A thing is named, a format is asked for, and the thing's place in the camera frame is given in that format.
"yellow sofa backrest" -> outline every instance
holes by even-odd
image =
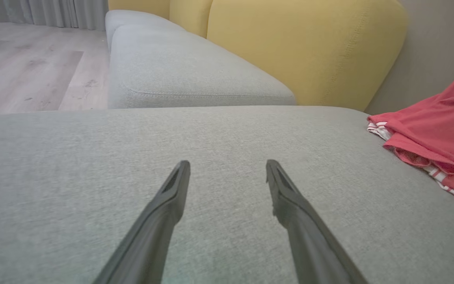
[[[206,37],[213,0],[171,0],[169,20],[187,31]]]
[[[108,8],[144,11],[169,20],[169,0],[108,0]]]
[[[396,0],[214,0],[207,38],[284,83],[300,105],[362,111],[406,30]]]

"curtain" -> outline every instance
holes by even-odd
[[[104,30],[107,0],[0,0],[0,22]]]

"gray fabric upholstery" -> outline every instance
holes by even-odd
[[[198,35],[124,25],[113,36],[109,108],[294,104],[283,83]]]
[[[454,197],[320,106],[0,116],[0,283],[91,283],[173,166],[192,170],[163,283],[296,283],[276,159],[371,283],[454,283]]]
[[[112,38],[115,30],[122,25],[139,25],[140,29],[151,30],[182,30],[184,28],[162,17],[142,11],[111,10],[106,13],[106,38],[108,50],[112,48]]]

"laminate floor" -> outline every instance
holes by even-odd
[[[0,23],[0,114],[106,108],[103,31]]]

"clothing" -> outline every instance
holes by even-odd
[[[426,170],[454,195],[454,82],[442,93],[403,110],[369,116],[367,131],[387,140],[405,163]]]

